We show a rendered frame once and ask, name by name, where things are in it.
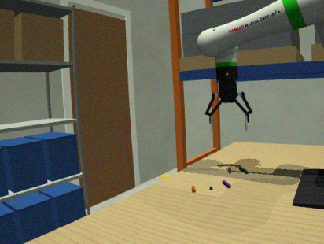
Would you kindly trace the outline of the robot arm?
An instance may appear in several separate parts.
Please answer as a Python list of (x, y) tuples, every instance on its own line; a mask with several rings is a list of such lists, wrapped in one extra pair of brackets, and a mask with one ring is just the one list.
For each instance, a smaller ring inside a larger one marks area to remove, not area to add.
[(235, 81), (238, 46), (314, 25), (324, 49), (323, 21), (324, 0), (277, 0), (246, 17), (203, 31), (197, 48), (204, 56), (215, 58), (216, 80)]

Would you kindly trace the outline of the purple rod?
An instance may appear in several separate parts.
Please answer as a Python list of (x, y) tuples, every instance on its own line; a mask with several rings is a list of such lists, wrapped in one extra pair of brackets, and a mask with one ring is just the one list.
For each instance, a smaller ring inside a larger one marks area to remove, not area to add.
[(231, 185), (230, 185), (227, 181), (223, 180), (223, 184), (224, 184), (226, 187), (231, 188)]

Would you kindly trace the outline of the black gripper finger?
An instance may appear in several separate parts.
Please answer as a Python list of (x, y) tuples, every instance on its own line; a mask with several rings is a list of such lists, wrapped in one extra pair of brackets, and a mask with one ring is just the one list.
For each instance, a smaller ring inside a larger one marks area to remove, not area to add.
[(209, 122), (211, 124), (211, 132), (213, 131), (213, 113), (219, 108), (219, 106), (222, 104), (222, 102), (224, 101), (224, 99), (226, 98), (226, 95), (224, 95), (222, 97), (222, 99), (219, 101), (219, 103), (216, 105), (216, 107), (211, 111), (211, 113), (209, 113), (210, 108), (212, 107), (212, 103), (214, 102), (214, 99), (218, 96), (218, 94), (212, 93), (212, 99), (208, 105), (208, 108), (205, 112), (205, 115), (209, 116)]
[(245, 130), (248, 130), (248, 122), (249, 122), (249, 114), (252, 113), (252, 110), (245, 98), (245, 93), (241, 92), (238, 93), (238, 95), (243, 99), (244, 103), (246, 104), (248, 108), (248, 112), (243, 108), (243, 106), (237, 101), (237, 99), (231, 94), (230, 97), (234, 100), (234, 102), (240, 107), (240, 109), (245, 113)]

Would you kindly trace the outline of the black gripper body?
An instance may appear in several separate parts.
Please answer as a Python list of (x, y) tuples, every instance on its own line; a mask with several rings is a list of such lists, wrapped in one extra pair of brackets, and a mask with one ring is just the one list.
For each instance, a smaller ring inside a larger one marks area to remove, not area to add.
[(232, 103), (234, 100), (230, 97), (230, 95), (233, 95), (235, 98), (238, 96), (237, 92), (237, 82), (236, 81), (223, 81), (219, 82), (219, 98), (222, 99), (224, 95), (226, 95), (226, 98), (224, 99), (224, 103)]

